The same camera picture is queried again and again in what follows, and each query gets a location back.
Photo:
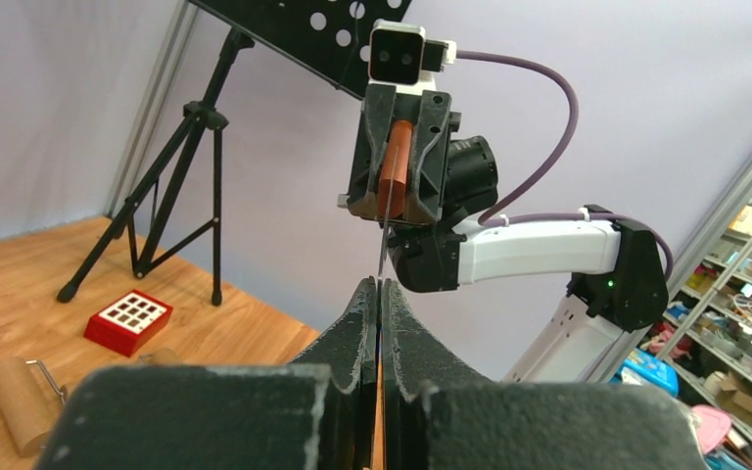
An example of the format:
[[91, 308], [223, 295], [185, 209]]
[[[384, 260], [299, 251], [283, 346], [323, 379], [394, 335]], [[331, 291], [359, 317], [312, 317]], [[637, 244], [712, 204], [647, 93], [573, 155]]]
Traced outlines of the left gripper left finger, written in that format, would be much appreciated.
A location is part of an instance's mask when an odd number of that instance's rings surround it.
[[70, 396], [40, 469], [364, 469], [372, 460], [378, 289], [279, 365], [100, 368]]

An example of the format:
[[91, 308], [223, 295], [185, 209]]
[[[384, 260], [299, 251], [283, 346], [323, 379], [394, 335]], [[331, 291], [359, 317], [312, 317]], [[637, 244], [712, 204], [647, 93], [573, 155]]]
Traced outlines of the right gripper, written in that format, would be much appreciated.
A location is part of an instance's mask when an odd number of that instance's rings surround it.
[[441, 220], [447, 148], [460, 116], [443, 91], [370, 84], [359, 115], [347, 192], [338, 206], [364, 220], [411, 226]]

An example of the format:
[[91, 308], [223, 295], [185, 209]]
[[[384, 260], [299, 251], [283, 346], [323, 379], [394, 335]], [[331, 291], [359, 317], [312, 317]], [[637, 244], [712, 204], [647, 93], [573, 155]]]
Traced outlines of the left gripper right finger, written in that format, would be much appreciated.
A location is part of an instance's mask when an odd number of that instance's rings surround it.
[[664, 392], [516, 384], [479, 373], [381, 289], [384, 462], [389, 469], [701, 469], [682, 406]]

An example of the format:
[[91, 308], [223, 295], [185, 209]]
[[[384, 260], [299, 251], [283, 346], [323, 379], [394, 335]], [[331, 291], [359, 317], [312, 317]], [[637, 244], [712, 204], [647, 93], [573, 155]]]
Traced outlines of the wooden double-ended roller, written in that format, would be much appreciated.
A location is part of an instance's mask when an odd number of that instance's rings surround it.
[[46, 447], [57, 419], [89, 373], [104, 366], [174, 366], [186, 361], [171, 348], [129, 357], [99, 347], [18, 349], [0, 355], [0, 419], [19, 457]]

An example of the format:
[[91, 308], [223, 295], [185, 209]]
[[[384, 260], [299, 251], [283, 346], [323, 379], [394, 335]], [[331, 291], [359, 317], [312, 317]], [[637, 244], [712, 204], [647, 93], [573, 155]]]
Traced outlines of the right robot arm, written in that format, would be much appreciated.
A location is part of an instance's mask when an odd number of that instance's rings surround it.
[[560, 304], [515, 362], [516, 382], [595, 382], [623, 336], [664, 308], [670, 257], [647, 225], [588, 205], [482, 222], [497, 200], [486, 138], [456, 139], [460, 115], [435, 89], [370, 83], [340, 206], [381, 229], [379, 264], [414, 293], [566, 273]]

